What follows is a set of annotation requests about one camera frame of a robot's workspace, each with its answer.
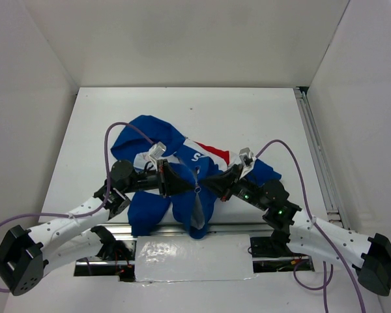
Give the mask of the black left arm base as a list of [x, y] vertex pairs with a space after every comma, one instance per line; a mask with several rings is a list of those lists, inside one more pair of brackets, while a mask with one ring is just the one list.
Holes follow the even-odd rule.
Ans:
[[108, 258], [88, 257], [75, 263], [74, 277], [112, 276], [120, 282], [135, 282], [135, 239], [123, 241], [128, 252], [117, 249]]

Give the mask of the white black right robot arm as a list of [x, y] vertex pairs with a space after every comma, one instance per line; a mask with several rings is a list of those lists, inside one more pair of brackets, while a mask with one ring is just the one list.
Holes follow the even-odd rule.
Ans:
[[240, 166], [201, 180], [222, 201], [235, 196], [264, 211], [263, 220], [274, 229], [274, 253], [304, 254], [355, 271], [361, 286], [380, 296], [391, 291], [391, 242], [380, 233], [370, 237], [309, 216], [289, 201], [289, 193], [277, 179], [261, 185], [241, 176]]

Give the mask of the blue white red jacket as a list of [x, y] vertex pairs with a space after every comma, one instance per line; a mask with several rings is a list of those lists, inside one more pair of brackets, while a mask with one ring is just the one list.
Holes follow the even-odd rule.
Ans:
[[171, 210], [190, 237], [203, 238], [218, 199], [205, 181], [242, 164], [238, 154], [195, 142], [151, 115], [123, 124], [110, 152], [112, 188], [133, 195], [134, 237], [150, 235]]

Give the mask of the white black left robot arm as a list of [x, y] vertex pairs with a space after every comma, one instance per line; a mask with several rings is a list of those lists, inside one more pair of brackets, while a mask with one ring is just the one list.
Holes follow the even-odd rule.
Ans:
[[116, 161], [103, 187], [77, 208], [29, 229], [17, 225], [8, 230], [0, 244], [0, 277], [10, 293], [19, 296], [73, 261], [92, 257], [129, 261], [131, 250], [104, 227], [130, 205], [127, 194], [158, 190], [166, 197], [194, 188], [166, 160], [140, 172], [127, 160]]

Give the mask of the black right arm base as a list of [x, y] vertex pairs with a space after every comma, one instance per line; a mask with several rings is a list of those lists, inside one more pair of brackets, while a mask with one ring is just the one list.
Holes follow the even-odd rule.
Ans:
[[313, 271], [309, 257], [294, 253], [285, 246], [279, 246], [272, 237], [250, 237], [248, 253], [252, 256], [254, 273], [284, 273]]

